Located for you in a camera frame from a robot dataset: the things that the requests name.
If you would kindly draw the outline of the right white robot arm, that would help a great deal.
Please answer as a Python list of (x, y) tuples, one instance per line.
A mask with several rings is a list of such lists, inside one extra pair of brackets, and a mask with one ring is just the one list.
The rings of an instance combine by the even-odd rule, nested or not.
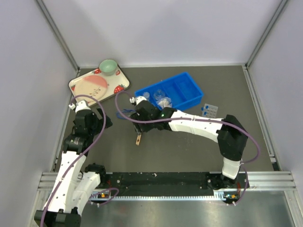
[(131, 101), (135, 113), (136, 131), (141, 134), (152, 129), (186, 132), (208, 138), (216, 142), (223, 157), (221, 182), (226, 187), (232, 187), (238, 182), (242, 154), (248, 136), (240, 122), (233, 115), (225, 118), (205, 118), (187, 114), (171, 107), (159, 109), (149, 101), (138, 97)]

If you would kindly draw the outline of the blue plastic divided bin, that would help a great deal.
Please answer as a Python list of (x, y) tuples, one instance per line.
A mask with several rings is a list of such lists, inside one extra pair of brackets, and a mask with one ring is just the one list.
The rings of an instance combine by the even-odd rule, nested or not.
[(200, 104), (202, 97), (204, 96), (200, 87), (187, 72), (141, 88), (135, 91), (134, 94), (135, 96), (143, 96), (144, 92), (149, 92), (149, 101), (159, 108), (157, 101), (155, 101), (153, 97), (153, 94), (157, 89), (162, 89), (165, 92), (165, 97), (171, 99), (172, 107), (181, 111)]

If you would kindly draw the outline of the beige glove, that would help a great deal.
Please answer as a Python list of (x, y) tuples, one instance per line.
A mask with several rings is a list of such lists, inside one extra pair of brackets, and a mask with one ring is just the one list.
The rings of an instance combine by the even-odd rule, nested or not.
[(157, 105), (159, 106), (160, 109), (163, 109), (165, 107), (172, 107), (172, 102), (169, 97), (163, 97), (157, 101)]

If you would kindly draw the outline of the blue rimmed safety goggles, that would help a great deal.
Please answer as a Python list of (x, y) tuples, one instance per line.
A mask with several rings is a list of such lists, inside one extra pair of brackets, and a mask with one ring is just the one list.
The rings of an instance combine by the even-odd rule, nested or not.
[(120, 112), (119, 111), (116, 112), (116, 117), (118, 119), (125, 120), (124, 115), (130, 117), (133, 113), (135, 113), (135, 110), (133, 109), (123, 109)]

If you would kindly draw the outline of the wooden test tube clamp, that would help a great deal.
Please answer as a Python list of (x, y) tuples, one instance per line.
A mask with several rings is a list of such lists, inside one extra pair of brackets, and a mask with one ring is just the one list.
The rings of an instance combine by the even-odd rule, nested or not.
[(135, 144), (136, 144), (137, 146), (140, 145), (141, 137), (142, 137), (142, 134), (138, 134), (138, 135), (137, 135), (136, 142), (135, 142)]

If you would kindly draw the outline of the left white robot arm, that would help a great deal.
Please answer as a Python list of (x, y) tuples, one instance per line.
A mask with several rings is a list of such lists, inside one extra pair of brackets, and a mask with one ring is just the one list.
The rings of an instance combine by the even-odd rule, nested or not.
[(71, 134), (63, 142), (61, 165), (52, 192), (34, 221), (40, 227), (78, 227), (89, 197), (97, 187), (107, 183), (104, 166), (89, 164), (79, 179), (79, 173), (90, 148), (104, 129), (111, 127), (110, 118), (99, 108), (80, 110), (73, 121)]

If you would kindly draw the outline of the clear acrylic tube rack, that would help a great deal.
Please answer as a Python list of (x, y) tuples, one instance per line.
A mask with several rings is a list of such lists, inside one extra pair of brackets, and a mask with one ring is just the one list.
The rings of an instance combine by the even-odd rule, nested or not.
[(206, 117), (206, 118), (216, 118), (217, 115), (217, 111), (218, 111), (218, 107), (215, 105), (210, 105), (210, 104), (205, 104), (203, 106), (203, 108), (205, 109), (204, 111), (202, 111), (202, 117)]

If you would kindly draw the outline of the clear glass flask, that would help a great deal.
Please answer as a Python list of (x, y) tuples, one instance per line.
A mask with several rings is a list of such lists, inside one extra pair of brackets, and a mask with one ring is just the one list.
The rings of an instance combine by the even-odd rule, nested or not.
[(153, 94), (155, 101), (159, 101), (162, 98), (164, 98), (165, 96), (166, 96), (165, 92), (162, 89), (157, 89)]

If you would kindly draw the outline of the clear glass beaker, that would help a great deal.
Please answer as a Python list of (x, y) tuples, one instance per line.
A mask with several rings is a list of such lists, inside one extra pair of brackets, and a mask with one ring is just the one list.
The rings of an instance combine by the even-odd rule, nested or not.
[(147, 100), (150, 100), (150, 93), (149, 92), (144, 92), (143, 97), (146, 98)]

